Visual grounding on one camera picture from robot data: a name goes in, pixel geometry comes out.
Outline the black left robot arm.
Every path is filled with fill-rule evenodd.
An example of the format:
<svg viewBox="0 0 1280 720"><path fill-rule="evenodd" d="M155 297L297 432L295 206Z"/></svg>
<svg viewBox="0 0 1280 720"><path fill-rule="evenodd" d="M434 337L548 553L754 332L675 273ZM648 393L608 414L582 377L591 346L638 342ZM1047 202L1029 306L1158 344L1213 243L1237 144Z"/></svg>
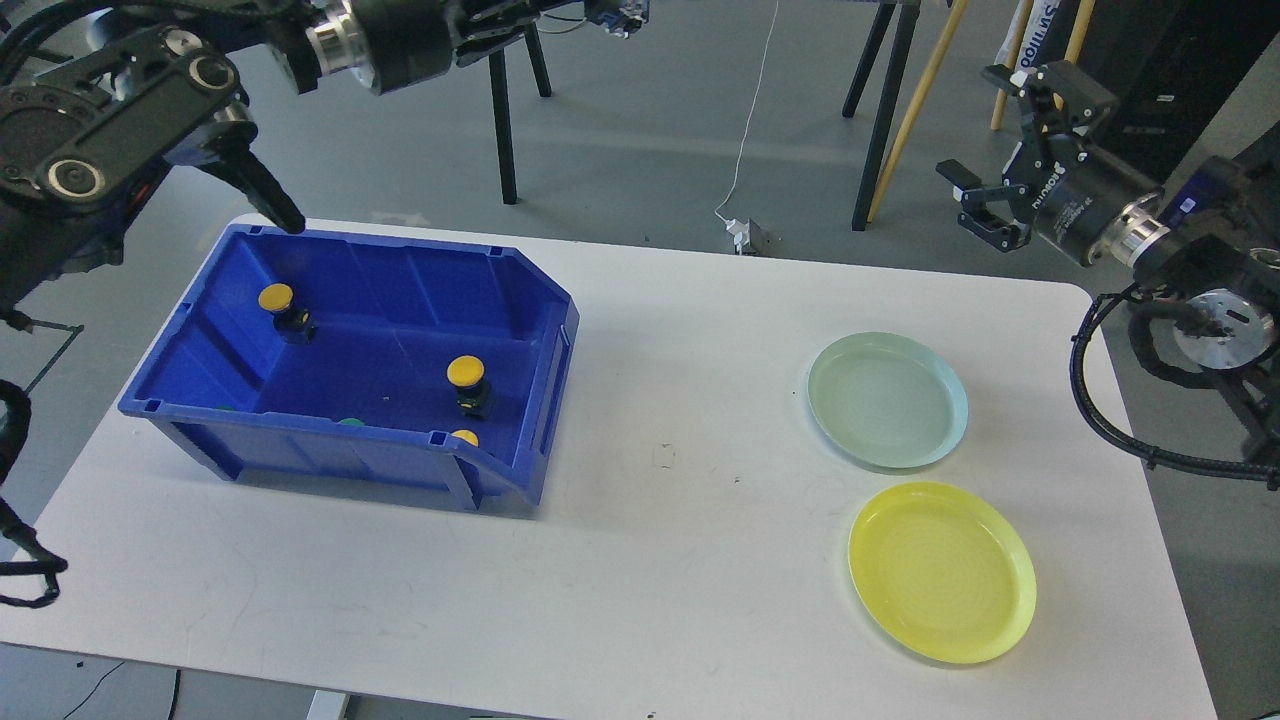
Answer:
<svg viewBox="0 0 1280 720"><path fill-rule="evenodd" d="M307 229L252 154L230 54L268 45L294 90L375 94L531 31L525 1L65 1L3 40L3 320L45 281L123 260L169 170L266 218L216 241L118 407L224 480L379 480L463 509L538 503L579 314L515 249Z"/></svg>

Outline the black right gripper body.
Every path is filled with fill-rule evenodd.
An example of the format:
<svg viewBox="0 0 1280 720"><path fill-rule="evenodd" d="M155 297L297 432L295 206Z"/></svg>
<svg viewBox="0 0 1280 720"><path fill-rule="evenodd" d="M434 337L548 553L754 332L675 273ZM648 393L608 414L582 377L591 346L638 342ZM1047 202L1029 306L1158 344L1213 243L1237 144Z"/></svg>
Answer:
<svg viewBox="0 0 1280 720"><path fill-rule="evenodd" d="M1029 190L1024 199L992 202L989 209L1080 266L1108 252L1137 268L1139 256L1161 238L1155 215L1160 186L1093 143L1092 131L1106 123L1076 131L1044 127L1015 99L1021 141L993 184L1027 183Z"/></svg>

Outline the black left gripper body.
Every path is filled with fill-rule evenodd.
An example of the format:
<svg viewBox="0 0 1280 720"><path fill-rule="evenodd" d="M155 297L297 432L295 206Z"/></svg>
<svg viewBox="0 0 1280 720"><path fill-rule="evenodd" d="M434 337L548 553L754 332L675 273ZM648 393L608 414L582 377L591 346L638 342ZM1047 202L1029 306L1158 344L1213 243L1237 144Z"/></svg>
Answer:
<svg viewBox="0 0 1280 720"><path fill-rule="evenodd" d="M547 8L539 1L352 1L352 72L375 95L434 79L454 64L454 14L462 8Z"/></svg>

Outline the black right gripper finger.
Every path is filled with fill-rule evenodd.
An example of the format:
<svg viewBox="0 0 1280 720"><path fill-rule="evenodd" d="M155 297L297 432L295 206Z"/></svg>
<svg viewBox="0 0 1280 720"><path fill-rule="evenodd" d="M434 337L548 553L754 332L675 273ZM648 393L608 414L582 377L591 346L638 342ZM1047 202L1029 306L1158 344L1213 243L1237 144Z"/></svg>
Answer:
<svg viewBox="0 0 1280 720"><path fill-rule="evenodd" d="M987 65L982 77L1019 99L1023 111L1044 127L1076 131L1106 123L1117 109L1117 97L1101 82L1068 60L1050 61L1029 70Z"/></svg>
<svg viewBox="0 0 1280 720"><path fill-rule="evenodd" d="M983 184L980 178L957 160L945 160L937 164L941 174L952 187L954 199L960 205L957 223L978 240L982 240L1000 252L1024 249L1030 237L1018 223L995 214L992 202L1011 202L1024 199L1027 183L1004 182L1002 184Z"/></svg>

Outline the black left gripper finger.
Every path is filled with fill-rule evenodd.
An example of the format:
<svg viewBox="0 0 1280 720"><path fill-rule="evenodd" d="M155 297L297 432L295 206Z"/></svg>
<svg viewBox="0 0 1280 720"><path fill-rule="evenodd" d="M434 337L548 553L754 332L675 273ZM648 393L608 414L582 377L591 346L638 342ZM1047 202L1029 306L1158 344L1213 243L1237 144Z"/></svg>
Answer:
<svg viewBox="0 0 1280 720"><path fill-rule="evenodd" d="M520 40L549 8L462 8L454 14L454 64L470 67Z"/></svg>

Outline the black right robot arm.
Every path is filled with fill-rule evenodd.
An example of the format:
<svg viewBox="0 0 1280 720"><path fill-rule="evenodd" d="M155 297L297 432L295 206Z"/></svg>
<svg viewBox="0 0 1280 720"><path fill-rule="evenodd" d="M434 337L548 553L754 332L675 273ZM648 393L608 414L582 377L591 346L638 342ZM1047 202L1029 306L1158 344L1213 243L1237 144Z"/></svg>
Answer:
<svg viewBox="0 0 1280 720"><path fill-rule="evenodd" d="M1000 252L1041 240L1080 266L1110 256L1132 273L1125 290L1092 301L1071 338L1069 384L1085 424L1149 468L1276 489L1277 263L1234 240L1219 209L1194 211L1176 225L1161 220L1162 187L1092 140L1117 100L1073 63L1029 70L993 64L982 74L1016 100L1021 137L995 183L956 160L937 165L952 186L960 227ZM1124 304L1139 365L1181 388L1217 393L1245 428L1242 460L1147 443L1097 407L1085 355Z"/></svg>

